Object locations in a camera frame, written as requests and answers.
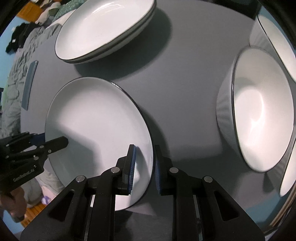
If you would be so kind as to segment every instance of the gray tabletop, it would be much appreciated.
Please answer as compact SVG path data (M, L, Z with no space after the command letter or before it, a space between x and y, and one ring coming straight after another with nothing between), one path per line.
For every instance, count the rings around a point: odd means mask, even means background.
M154 143L176 167L192 176L214 177L245 210L253 207L276 191L263 173L253 172L227 145L215 115L220 85L235 56L249 44L252 25L252 19L215 4L158 0L151 23L132 42L101 60L79 65L55 56L54 35L32 57L39 63L28 111L21 111L21 129L44 132L50 103L69 81L81 76L112 81L139 105ZM172 198L158 196L155 181L129 210L154 216L149 217L151 222L163 218L162 225L171 228ZM137 218L134 222L140 225ZM143 227L149 218L142 221ZM135 230L127 232L141 240ZM159 240L169 240L170 230L151 235L148 240L157 240L157 235Z

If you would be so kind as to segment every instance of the green patterned cloth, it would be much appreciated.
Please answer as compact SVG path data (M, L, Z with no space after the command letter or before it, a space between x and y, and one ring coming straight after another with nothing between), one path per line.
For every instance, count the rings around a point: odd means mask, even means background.
M52 22L59 19L61 16L65 15L66 13L79 8L85 2L86 0L71 0L70 2L62 5L59 11L57 12L57 14L55 15Z

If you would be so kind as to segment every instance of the screw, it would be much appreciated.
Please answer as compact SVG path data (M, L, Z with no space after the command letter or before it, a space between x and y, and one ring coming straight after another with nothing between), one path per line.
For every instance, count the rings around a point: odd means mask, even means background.
M170 172L171 172L171 173L177 173L178 171L179 171L179 169L176 168L176 167L171 167L171 168L170 168Z
M77 176L77 177L76 177L76 182L80 183L80 182L84 181L84 179L85 179L85 177L82 176L82 175Z
M211 182L213 181L212 177L210 177L210 176L205 176L205 177L204 177L204 180L205 180L205 182L207 182L207 183L211 183Z
M117 173L117 172L119 172L120 171L120 168L119 167L112 167L111 168L111 172L112 173Z

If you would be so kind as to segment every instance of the wooden floor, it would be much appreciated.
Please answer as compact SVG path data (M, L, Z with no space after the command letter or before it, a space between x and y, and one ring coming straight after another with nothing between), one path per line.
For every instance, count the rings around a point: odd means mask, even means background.
M25 228L29 225L30 222L45 208L45 205L42 203L37 204L32 208L27 208L25 219L21 221L21 225Z

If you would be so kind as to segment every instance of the wrinkled fabric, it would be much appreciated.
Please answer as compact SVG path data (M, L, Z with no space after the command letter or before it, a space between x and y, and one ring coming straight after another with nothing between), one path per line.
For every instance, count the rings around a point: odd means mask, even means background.
M48 29L35 28L26 39L22 54L13 63L7 80L7 98L2 104L0 120L0 138L20 133L20 108L26 74L31 64L34 51L56 31L61 25L56 24Z

